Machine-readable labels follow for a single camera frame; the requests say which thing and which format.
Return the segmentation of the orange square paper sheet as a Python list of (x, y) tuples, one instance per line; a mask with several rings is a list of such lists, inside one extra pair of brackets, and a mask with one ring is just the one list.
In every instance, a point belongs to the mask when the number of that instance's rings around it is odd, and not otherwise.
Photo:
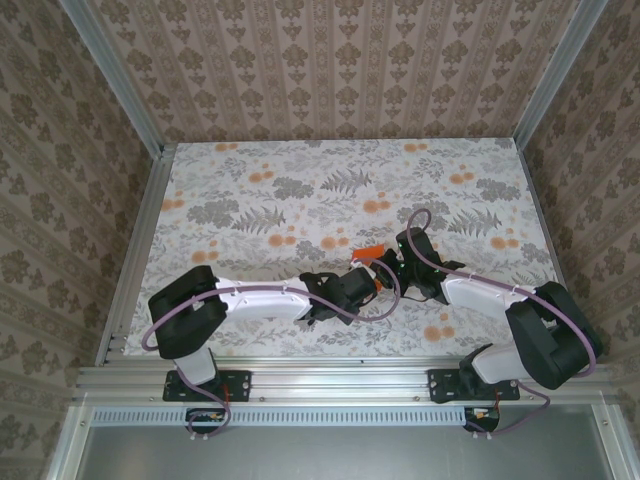
[[(354, 250), (352, 253), (351, 260), (353, 257), (369, 257), (372, 259), (379, 259), (380, 257), (383, 256), (384, 253), (385, 253), (385, 246), (383, 244), (378, 244), (378, 245)], [(367, 270), (369, 271), (369, 273), (370, 271), (373, 270), (373, 263), (371, 265), (371, 268)]]

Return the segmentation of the grey metal panel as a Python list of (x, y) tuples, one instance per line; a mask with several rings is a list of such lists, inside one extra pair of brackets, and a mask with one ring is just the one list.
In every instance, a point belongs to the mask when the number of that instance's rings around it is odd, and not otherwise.
[(456, 426), (102, 426), (71, 408), (45, 480), (640, 480), (615, 405), (560, 405), (503, 435)]

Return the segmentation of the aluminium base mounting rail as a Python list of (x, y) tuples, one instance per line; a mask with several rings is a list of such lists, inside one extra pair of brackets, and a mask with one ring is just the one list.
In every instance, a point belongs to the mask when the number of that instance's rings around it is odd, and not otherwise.
[[(427, 359), (219, 359), (219, 369), (251, 373), (249, 401), (268, 406), (403, 406), (431, 403)], [(83, 368), (72, 401), (94, 406), (156, 406), (172, 364), (127, 357)]]

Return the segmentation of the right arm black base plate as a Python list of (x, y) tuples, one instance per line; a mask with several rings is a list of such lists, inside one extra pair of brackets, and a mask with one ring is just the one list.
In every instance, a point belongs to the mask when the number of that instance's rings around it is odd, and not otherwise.
[(473, 371), (431, 369), (427, 371), (427, 380), (430, 399), (437, 404), (451, 401), (516, 401), (520, 399), (518, 386), (512, 386), (509, 381), (489, 384)]

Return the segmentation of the aluminium table side rail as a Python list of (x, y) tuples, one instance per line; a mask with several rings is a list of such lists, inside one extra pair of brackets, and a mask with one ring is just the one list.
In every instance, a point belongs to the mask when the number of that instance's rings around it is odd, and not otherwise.
[(169, 183), (176, 149), (176, 143), (165, 145), (159, 158), (152, 162), (149, 178), (96, 354), (96, 367), (104, 367), (107, 364), (109, 354), (112, 352), (112, 342), (118, 336), (127, 336), (129, 333), (155, 228)]
[(516, 273), (514, 281), (537, 280), (538, 272), (554, 274), (538, 287), (518, 287), (508, 291), (509, 299), (522, 297), (507, 309), (506, 316), (523, 365), (536, 377), (586, 376), (595, 365), (597, 348), (589, 340), (590, 327), (564, 288), (563, 277), (543, 219), (535, 189), (518, 156), (513, 167), (500, 169), (507, 177), (500, 188), (487, 187), (504, 204), (508, 216), (505, 228), (507, 248), (518, 251), (520, 263), (529, 271)]

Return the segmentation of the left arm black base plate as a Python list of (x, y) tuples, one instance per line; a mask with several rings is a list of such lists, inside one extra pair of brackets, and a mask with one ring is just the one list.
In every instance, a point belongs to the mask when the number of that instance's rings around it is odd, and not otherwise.
[[(248, 402), (252, 387), (252, 372), (248, 370), (221, 370), (217, 377), (199, 385), (199, 388), (225, 402)], [(211, 398), (197, 393), (181, 380), (176, 370), (169, 371), (162, 394), (165, 402), (207, 402)]]

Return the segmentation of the aluminium frame upright post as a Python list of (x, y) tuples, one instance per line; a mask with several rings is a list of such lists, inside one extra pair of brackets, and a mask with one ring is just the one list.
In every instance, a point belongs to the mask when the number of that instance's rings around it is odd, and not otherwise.
[(513, 134), (523, 153), (597, 24), (608, 0), (581, 0)]
[(165, 141), (146, 108), (116, 44), (109, 38), (89, 0), (59, 0), (91, 57), (144, 144), (151, 160), (162, 157)]

